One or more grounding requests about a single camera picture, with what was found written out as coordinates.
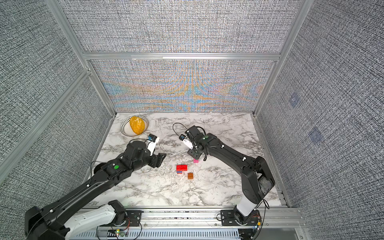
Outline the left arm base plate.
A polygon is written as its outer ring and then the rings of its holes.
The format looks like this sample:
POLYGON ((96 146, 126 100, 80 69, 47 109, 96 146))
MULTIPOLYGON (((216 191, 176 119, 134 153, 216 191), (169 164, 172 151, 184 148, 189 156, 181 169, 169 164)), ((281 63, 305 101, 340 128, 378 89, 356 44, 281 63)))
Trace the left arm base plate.
POLYGON ((126 216, 121 226, 139 227, 141 224, 143 211, 141 210, 127 210, 126 216))

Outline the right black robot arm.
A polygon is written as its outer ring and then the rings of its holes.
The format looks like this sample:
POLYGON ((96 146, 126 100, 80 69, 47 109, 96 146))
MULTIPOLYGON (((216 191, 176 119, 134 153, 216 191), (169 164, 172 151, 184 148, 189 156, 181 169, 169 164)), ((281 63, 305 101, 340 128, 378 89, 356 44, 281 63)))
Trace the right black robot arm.
POLYGON ((239 174, 244 196, 235 211, 243 218, 250 216, 276 184, 267 161, 261 156, 253 158, 236 151, 215 135, 201 132, 198 126, 187 129, 185 135, 192 143, 188 151, 191 157, 212 156, 239 174))

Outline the red long lego brick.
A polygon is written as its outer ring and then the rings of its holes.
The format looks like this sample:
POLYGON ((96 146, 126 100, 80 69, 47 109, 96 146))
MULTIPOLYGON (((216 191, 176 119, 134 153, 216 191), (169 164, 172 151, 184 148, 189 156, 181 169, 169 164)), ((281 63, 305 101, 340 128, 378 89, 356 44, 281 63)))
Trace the red long lego brick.
POLYGON ((188 170, 188 165, 177 165, 176 170, 177 172, 185 172, 188 170))

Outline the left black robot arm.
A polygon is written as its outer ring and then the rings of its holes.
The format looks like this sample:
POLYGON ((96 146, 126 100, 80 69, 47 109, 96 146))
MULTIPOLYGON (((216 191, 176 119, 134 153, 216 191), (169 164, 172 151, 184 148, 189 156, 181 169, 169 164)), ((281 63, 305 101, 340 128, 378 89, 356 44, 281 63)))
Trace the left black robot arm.
POLYGON ((65 224, 76 212, 142 167, 159 168, 166 156, 165 153, 153 154, 144 142, 129 143, 116 158, 97 165, 95 174, 69 194, 43 208, 32 207, 27 210, 26 239, 65 239, 71 231, 65 224))

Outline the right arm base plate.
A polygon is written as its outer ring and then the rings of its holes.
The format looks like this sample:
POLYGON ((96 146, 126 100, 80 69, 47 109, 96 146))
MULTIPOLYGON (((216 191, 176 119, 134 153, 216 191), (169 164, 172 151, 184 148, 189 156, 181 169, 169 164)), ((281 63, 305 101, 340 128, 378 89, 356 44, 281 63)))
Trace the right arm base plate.
POLYGON ((222 226, 260 226, 262 216, 258 210, 253 210, 248 216, 243 216, 238 210, 221 210, 219 220, 222 226))

